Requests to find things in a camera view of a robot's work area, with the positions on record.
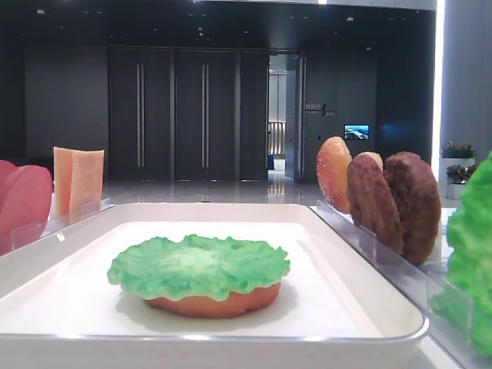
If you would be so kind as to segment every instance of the green plant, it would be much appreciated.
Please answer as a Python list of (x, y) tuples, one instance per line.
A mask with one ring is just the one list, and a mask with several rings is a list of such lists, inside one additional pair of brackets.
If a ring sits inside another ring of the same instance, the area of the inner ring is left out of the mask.
[(442, 158), (462, 158), (471, 159), (475, 158), (477, 150), (473, 148), (471, 144), (455, 145), (453, 142), (447, 144), (446, 147), (442, 147)]
[(468, 168), (461, 165), (452, 165), (447, 167), (447, 180), (453, 185), (464, 185), (468, 182), (478, 165), (471, 165)]

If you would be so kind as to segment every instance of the pink ham slice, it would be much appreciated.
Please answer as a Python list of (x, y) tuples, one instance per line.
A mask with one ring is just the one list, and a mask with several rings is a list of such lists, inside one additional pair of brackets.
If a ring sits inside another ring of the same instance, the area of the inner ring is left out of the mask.
[(49, 216), (52, 189), (52, 177), (46, 168), (26, 165), (8, 175), (0, 185), (0, 254), (41, 236)]
[(54, 153), (55, 213), (72, 224), (84, 205), (101, 202), (105, 152), (55, 148)]
[(13, 165), (10, 161), (0, 160), (0, 185), (2, 185), (8, 175), (16, 170), (17, 167)]

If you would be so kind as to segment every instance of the white tray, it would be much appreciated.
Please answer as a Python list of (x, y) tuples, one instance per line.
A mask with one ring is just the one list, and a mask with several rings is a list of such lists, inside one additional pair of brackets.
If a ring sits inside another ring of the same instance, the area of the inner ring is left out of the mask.
[[(291, 259), (278, 299), (209, 321), (111, 286), (111, 260), (156, 235), (265, 240)], [(428, 319), (311, 209), (126, 204), (0, 258), (0, 367), (404, 367)]]

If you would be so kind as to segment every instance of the television screen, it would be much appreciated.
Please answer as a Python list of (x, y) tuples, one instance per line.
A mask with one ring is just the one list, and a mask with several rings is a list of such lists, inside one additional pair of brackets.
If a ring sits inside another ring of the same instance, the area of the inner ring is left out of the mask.
[(346, 125), (344, 126), (344, 139), (346, 140), (368, 140), (368, 125)]

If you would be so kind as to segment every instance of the dark ceiling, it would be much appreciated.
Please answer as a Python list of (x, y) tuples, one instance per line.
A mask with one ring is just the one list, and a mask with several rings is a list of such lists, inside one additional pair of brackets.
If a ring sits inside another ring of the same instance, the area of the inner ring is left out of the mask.
[[(45, 14), (37, 14), (38, 9)], [(4, 35), (21, 35), (26, 42), (272, 49), (336, 44), (376, 48), (397, 35), (427, 31), (433, 22), (433, 12), (339, 5), (0, 0)]]

